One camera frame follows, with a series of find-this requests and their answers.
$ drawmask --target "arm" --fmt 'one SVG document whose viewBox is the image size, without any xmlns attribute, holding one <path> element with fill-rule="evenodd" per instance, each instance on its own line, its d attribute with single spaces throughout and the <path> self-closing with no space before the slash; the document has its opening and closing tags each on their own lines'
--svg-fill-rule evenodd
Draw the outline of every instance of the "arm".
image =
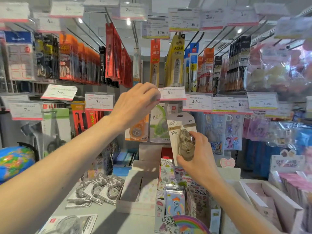
<svg viewBox="0 0 312 234">
<path fill-rule="evenodd" d="M 52 215 L 96 156 L 158 104 L 160 92 L 139 83 L 120 95 L 97 124 L 29 169 L 0 185 L 1 233 L 35 233 Z"/>
<path fill-rule="evenodd" d="M 193 160 L 187 162 L 178 156 L 178 163 L 197 183 L 208 190 L 230 217 L 236 228 L 242 234 L 280 233 L 273 224 L 268 222 L 231 185 L 222 179 L 207 137 L 196 132 L 191 132 L 191 134 L 196 141 Z"/>
</svg>

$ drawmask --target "person's left hand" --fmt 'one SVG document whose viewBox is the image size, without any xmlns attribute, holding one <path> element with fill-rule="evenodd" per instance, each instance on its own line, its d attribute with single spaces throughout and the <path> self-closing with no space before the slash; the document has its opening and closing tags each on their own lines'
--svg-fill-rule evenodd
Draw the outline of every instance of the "person's left hand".
<svg viewBox="0 0 312 234">
<path fill-rule="evenodd" d="M 151 83 L 138 83 L 122 93 L 109 117 L 126 130 L 143 119 L 159 103 L 160 91 Z"/>
</svg>

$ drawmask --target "globe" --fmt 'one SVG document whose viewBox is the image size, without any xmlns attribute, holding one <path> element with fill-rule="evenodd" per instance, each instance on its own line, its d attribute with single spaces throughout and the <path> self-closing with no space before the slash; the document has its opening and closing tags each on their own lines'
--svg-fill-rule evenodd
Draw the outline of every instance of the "globe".
<svg viewBox="0 0 312 234">
<path fill-rule="evenodd" d="M 11 179 L 35 163 L 35 153 L 25 146 L 0 149 L 0 184 Z"/>
</svg>

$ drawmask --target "hand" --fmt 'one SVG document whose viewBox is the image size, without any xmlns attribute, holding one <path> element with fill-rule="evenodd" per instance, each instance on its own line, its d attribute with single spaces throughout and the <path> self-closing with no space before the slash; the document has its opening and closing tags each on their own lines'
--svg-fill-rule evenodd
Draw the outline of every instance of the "hand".
<svg viewBox="0 0 312 234">
<path fill-rule="evenodd" d="M 138 83 L 122 93 L 109 117 L 118 124 L 120 131 L 134 126 L 159 103 L 160 91 L 151 83 Z"/>
<path fill-rule="evenodd" d="M 190 131 L 195 138 L 195 152 L 192 161 L 185 161 L 177 156 L 177 162 L 197 183 L 209 190 L 221 178 L 213 157 L 211 145 L 203 134 Z"/>
</svg>

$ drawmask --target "ceiling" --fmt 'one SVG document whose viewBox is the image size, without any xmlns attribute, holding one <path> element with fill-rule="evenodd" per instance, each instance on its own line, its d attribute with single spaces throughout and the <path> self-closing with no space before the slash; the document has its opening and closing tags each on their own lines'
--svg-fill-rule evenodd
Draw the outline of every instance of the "ceiling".
<svg viewBox="0 0 312 234">
<path fill-rule="evenodd" d="M 49 11 L 50 9 L 50 3 L 52 0 L 1 0 L 1 1 L 26 1 L 30 4 L 30 7 L 32 10 L 36 11 Z M 144 3 L 149 6 L 150 12 L 149 16 L 168 16 L 168 7 L 201 7 L 202 9 L 215 9 L 225 6 L 246 6 L 246 5 L 252 5 L 256 2 L 264 2 L 266 0 L 121 0 L 121 1 L 128 1 L 128 2 L 136 2 L 136 3 Z M 298 15 L 300 14 L 304 9 L 307 7 L 312 6 L 312 0 L 267 0 L 270 2 L 275 3 L 286 3 L 291 15 Z M 104 8 L 94 8 L 94 7 L 86 7 L 85 13 L 83 17 L 84 22 L 86 22 L 93 31 L 95 31 L 101 39 L 106 42 L 105 39 L 105 10 Z M 252 39 L 255 39 L 257 36 L 262 35 L 263 33 L 269 32 L 272 28 L 274 28 L 276 24 L 276 18 L 269 17 L 267 24 L 263 25 L 263 27 L 254 32 L 258 27 L 254 26 L 249 30 L 246 34 L 252 34 Z M 133 48 L 135 46 L 135 40 L 133 37 L 133 32 L 131 26 L 128 26 L 126 24 L 125 20 L 113 20 L 117 31 L 123 41 L 124 46 L 126 47 L 128 53 L 131 55 L 133 53 Z M 75 32 L 77 35 L 79 35 L 84 41 L 92 45 L 94 48 L 98 49 L 98 45 L 89 38 L 82 30 L 80 30 L 75 22 L 72 19 L 66 20 L 66 26 L 71 29 L 73 32 Z M 80 24 L 81 27 L 85 31 L 89 33 L 90 36 L 94 38 L 98 43 L 102 45 L 102 43 L 97 39 L 94 34 L 86 27 L 84 24 Z M 141 38 L 141 24 L 140 22 L 136 22 L 137 27 L 137 34 L 138 34 L 138 41 L 139 45 L 141 47 L 141 54 L 144 56 L 150 55 L 150 39 L 142 39 Z M 18 27 L 14 26 L 12 27 L 14 30 L 19 30 Z M 215 43 L 217 43 L 225 34 L 227 34 L 228 31 L 230 31 L 231 28 L 227 28 L 210 46 L 213 46 Z M 215 53 L 218 52 L 217 48 L 221 44 L 224 45 L 224 43 L 229 43 L 233 38 L 237 36 L 237 28 L 233 30 L 228 36 L 222 40 L 215 49 Z M 205 31 L 205 34 L 200 41 L 199 44 L 199 50 L 201 51 L 218 33 L 219 31 Z M 199 39 L 201 36 L 200 32 L 194 41 Z M 189 32 L 185 33 L 185 45 L 189 43 L 189 41 L 194 36 L 195 32 Z M 161 40 L 161 56 L 166 56 L 169 46 L 170 46 L 170 40 Z"/>
</svg>

